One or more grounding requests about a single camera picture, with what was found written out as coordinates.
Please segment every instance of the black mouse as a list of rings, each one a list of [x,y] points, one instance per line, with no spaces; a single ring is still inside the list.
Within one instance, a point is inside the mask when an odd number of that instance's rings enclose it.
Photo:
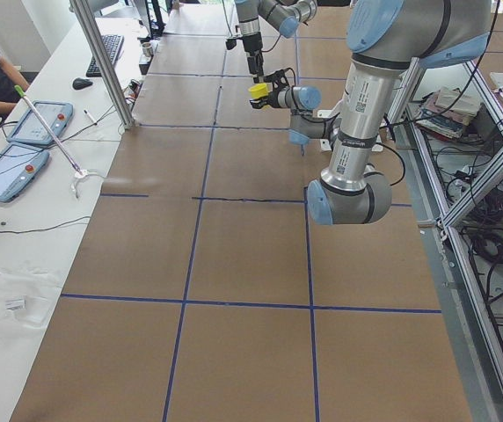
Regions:
[[[72,88],[75,90],[82,90],[83,88],[87,88],[88,86],[92,86],[93,81],[90,79],[83,79],[82,77],[77,77],[72,82]]]

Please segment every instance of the blue tablet device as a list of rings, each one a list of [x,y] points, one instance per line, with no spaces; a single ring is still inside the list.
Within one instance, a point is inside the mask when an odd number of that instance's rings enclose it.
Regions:
[[[21,193],[48,161],[48,151],[10,143],[0,153],[0,202],[9,202]]]
[[[74,113],[74,106],[70,103],[33,101],[33,104],[56,136],[60,136]],[[7,136],[7,142],[46,146],[52,143],[52,137],[37,116],[31,110],[27,110]]]

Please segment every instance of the keyboard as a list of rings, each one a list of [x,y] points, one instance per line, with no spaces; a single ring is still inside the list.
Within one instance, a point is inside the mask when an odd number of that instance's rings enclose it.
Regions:
[[[122,48],[122,41],[124,41],[124,37],[122,35],[103,35],[102,38],[109,60],[111,60],[111,64],[114,66],[119,59],[120,49]],[[95,62],[95,57],[91,58],[90,66],[87,68],[85,75],[87,77],[101,76],[101,69]]]

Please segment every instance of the white table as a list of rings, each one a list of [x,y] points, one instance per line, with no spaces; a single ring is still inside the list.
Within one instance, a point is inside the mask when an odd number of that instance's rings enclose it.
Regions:
[[[140,79],[137,22],[104,18],[98,19],[98,24],[102,33],[125,35],[123,53],[115,66],[121,86],[126,87],[131,78]],[[101,78],[93,78],[93,86],[82,91],[71,88],[74,78],[84,77],[90,59],[91,51],[81,27],[75,25],[27,92],[32,100],[66,101],[74,105],[75,115],[62,137],[91,123],[84,109],[97,119],[112,105]],[[7,121],[18,120],[26,110],[22,103]],[[120,119],[113,113],[96,127],[65,142],[65,147],[83,168],[96,169],[106,175],[119,146],[121,132]],[[0,150],[6,144],[0,133]],[[51,149],[46,169],[32,184],[14,201],[0,203],[0,229],[42,229],[91,215],[103,179],[90,177],[82,181],[77,200],[70,189],[73,175],[62,152]],[[0,303],[23,295],[36,296],[43,298],[40,303],[48,309],[47,318],[37,324],[15,319],[17,314],[12,311],[0,314],[0,422],[11,417],[88,221],[85,219],[47,232],[0,234],[0,287],[3,284]]]

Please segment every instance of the green handle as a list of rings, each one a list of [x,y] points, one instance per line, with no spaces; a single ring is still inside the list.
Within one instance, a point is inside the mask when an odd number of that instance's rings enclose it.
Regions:
[[[15,91],[17,91],[17,94],[19,94],[19,96],[21,98],[23,98],[25,96],[25,92],[23,91],[23,88],[21,88],[19,85],[15,85]]]

